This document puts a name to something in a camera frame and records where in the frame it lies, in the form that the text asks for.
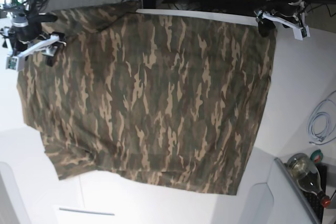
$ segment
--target bottle cap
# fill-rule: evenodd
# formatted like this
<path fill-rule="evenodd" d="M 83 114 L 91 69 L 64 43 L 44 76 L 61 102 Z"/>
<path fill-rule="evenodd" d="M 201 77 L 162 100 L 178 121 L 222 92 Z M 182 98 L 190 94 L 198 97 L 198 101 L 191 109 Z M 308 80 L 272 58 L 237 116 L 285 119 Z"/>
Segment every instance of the bottle cap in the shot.
<path fill-rule="evenodd" d="M 324 208 L 327 208 L 329 207 L 331 203 L 331 200 L 330 198 L 327 196 L 327 197 L 324 197 L 322 200 L 321 200 L 321 205 L 324 207 Z"/>
<path fill-rule="evenodd" d="M 315 164 L 320 164 L 322 162 L 323 159 L 323 153 L 321 152 L 321 150 L 317 150 L 314 151 L 311 156 L 310 159 L 315 163 Z"/>

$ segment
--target white panel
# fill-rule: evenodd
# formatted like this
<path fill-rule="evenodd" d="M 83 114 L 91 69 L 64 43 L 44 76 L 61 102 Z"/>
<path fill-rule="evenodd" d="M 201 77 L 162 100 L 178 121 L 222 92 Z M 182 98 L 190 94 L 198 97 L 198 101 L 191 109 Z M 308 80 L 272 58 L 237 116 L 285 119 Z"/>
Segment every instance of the white panel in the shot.
<path fill-rule="evenodd" d="M 14 173 L 3 162 L 0 162 L 0 192 L 0 215 L 7 218 L 4 223 L 31 224 Z"/>

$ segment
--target white cable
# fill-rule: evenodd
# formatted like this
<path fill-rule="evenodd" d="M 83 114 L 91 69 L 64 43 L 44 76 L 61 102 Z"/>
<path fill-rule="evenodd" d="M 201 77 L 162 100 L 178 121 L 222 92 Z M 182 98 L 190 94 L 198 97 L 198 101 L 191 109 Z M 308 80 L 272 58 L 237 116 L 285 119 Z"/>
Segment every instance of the white cable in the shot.
<path fill-rule="evenodd" d="M 328 114 L 327 112 L 321 111 L 322 107 L 330 102 L 331 104 L 333 104 L 336 108 L 336 104 L 330 100 L 330 97 L 336 93 L 336 90 L 333 91 L 330 95 L 327 96 L 327 98 L 325 100 L 323 100 L 322 102 L 319 103 L 319 105 L 317 105 L 317 107 L 314 109 L 314 111 L 311 113 L 309 120 L 308 120 L 308 124 L 307 124 L 307 133 L 309 135 L 309 137 L 312 139 L 311 142 L 309 142 L 310 144 L 313 145 L 324 145 L 324 144 L 328 144 L 331 141 L 334 141 L 336 139 L 336 136 L 330 140 L 328 140 L 327 142 L 324 143 L 324 141 L 330 137 L 330 135 L 334 132 L 335 128 L 336 128 L 336 124 L 332 123 L 331 118 L 330 118 L 330 114 Z M 321 132 L 316 133 L 314 130 L 315 127 L 315 123 L 318 119 L 325 119 L 326 121 L 326 125 L 324 127 L 324 129 Z"/>

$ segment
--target camouflage fabric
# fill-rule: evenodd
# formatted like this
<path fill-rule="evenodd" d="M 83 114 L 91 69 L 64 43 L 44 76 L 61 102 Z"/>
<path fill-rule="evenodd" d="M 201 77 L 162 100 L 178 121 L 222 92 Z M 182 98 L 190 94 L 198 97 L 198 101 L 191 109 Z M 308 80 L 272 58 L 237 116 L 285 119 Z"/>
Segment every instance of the camouflage fabric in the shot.
<path fill-rule="evenodd" d="M 235 195 L 270 86 L 275 34 L 212 20 L 134 14 L 136 3 L 61 10 L 50 68 L 19 74 L 25 122 L 60 179 L 91 170 Z"/>

